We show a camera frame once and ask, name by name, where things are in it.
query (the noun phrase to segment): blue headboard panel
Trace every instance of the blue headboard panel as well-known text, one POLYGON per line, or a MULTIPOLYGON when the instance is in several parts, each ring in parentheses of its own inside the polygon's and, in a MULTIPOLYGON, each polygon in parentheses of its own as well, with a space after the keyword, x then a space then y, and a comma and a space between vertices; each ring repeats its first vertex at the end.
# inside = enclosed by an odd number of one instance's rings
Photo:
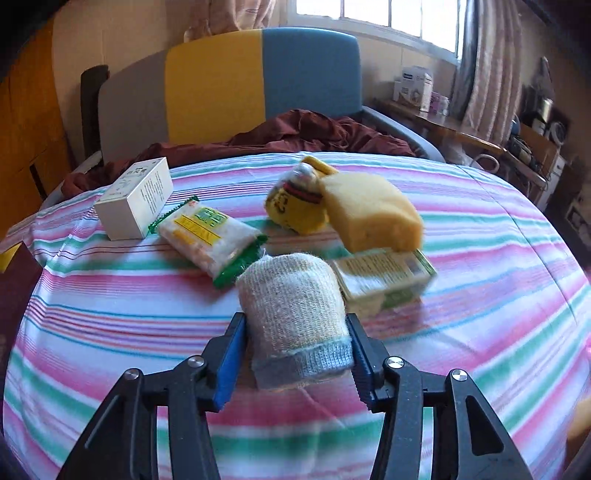
POLYGON ((333 118, 361 110, 355 37, 316 28, 267 28, 262 37, 267 118, 292 108, 333 118))

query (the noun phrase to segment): curtain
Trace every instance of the curtain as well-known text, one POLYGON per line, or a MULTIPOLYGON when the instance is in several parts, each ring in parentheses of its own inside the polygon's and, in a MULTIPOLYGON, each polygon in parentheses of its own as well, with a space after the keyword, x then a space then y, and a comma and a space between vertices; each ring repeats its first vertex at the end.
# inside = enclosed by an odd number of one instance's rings
POLYGON ((474 1, 478 46, 462 125, 495 145, 505 145, 521 92, 521 21, 515 0, 474 1))
POLYGON ((450 116, 457 118, 460 121, 466 115, 470 95, 474 88, 476 53, 478 52, 477 8, 477 0, 467 0, 462 58, 461 63, 456 70, 452 98, 449 105, 450 116))
POLYGON ((276 0, 194 0, 185 42, 237 30, 264 28, 276 0))

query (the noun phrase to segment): bed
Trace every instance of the bed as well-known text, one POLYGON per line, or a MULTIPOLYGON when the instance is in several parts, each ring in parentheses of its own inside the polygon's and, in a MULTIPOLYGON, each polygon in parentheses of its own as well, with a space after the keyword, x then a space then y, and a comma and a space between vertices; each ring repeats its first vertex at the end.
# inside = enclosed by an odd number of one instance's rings
MULTIPOLYGON (((346 254, 327 228, 302 237, 265 218, 278 176, 304 157, 265 154, 179 167, 171 208, 191 195, 251 225, 272 255, 346 254)), ((316 153, 343 171, 380 174, 424 219, 439 276, 422 301, 362 318, 367 333, 419 369, 469 372, 535 479, 558 478, 574 405, 586 396, 591 288, 544 216, 503 180, 469 167, 385 155, 316 153)), ((53 479, 93 412, 129 367, 169 369, 221 335, 239 303, 157 235, 110 242, 92 208, 103 189, 39 212, 23 240, 44 267, 12 350, 4 433, 31 478, 53 479)), ((382 417, 350 374, 283 393, 254 388, 245 366, 229 404, 208 416, 223 479, 369 478, 382 417)), ((421 479, 431 455, 425 417, 421 479)), ((160 475, 170 478, 166 412, 160 475)))

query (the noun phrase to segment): bed headboard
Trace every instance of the bed headboard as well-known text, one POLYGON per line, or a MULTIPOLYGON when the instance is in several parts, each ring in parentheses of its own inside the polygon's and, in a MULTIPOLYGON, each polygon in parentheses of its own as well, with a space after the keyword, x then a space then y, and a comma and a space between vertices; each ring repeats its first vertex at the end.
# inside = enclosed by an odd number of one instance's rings
POLYGON ((327 116, 361 110, 357 39, 315 28, 203 38, 111 76, 99 93, 105 161, 151 143, 228 140, 292 108, 327 116))

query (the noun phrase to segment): yellow headboard panel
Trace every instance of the yellow headboard panel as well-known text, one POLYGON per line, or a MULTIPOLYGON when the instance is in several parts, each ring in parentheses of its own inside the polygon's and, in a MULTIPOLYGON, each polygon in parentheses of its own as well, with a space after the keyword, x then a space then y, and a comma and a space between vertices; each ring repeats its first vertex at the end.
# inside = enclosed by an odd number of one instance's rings
POLYGON ((215 35, 168 51, 169 141, 220 142, 265 121, 261 30, 215 35))

